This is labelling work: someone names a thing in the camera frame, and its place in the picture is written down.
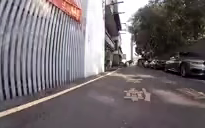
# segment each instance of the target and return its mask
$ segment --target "green tree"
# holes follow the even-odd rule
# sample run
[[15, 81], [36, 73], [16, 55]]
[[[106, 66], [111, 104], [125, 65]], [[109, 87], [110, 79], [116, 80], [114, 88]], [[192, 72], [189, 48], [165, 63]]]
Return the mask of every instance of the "green tree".
[[163, 54], [205, 36], [205, 0], [151, 0], [130, 20], [137, 53]]

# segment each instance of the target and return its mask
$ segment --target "fence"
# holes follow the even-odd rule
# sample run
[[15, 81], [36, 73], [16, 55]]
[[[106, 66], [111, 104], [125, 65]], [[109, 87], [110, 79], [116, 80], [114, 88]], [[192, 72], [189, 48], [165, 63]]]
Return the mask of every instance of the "fence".
[[0, 101], [84, 77], [83, 26], [46, 0], [0, 0]]

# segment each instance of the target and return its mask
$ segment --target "street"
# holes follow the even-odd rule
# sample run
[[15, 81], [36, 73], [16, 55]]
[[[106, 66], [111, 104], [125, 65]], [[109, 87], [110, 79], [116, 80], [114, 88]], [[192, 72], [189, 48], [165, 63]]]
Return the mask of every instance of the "street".
[[[131, 89], [139, 98], [126, 94]], [[205, 128], [205, 81], [123, 68], [2, 117], [0, 128]]]

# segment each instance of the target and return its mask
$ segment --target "red sign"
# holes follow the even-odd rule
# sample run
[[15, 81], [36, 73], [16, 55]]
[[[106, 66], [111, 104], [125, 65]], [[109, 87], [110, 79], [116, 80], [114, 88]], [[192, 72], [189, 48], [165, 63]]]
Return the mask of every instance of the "red sign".
[[60, 8], [76, 21], [80, 22], [82, 10], [76, 5], [73, 0], [49, 0], [49, 2]]

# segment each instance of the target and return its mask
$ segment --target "silver car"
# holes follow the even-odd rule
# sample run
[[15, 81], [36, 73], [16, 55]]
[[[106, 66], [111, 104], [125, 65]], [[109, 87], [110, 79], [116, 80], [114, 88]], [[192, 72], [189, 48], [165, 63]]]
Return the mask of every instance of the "silver car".
[[205, 75], [205, 57], [192, 52], [180, 52], [166, 61], [165, 71], [180, 73], [181, 76]]

